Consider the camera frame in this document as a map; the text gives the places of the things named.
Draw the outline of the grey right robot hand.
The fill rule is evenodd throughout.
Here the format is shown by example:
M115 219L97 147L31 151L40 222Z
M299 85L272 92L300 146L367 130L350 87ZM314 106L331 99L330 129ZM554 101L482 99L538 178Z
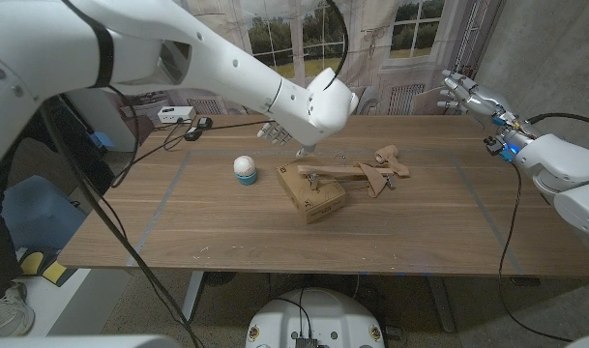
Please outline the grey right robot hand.
M449 100L439 101L438 106L487 116L495 125L523 130L514 109L500 94L459 72L444 70L442 74L445 89L440 95Z

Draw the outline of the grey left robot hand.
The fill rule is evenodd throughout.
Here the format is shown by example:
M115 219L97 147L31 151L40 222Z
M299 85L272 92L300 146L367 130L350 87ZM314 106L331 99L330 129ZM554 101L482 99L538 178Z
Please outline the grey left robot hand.
M278 144L280 146L285 145L293 139L292 135L276 121L269 121L265 123L258 131L256 137L265 139L272 144ZM296 153L296 158L301 159L313 155L314 152L314 145L303 145Z

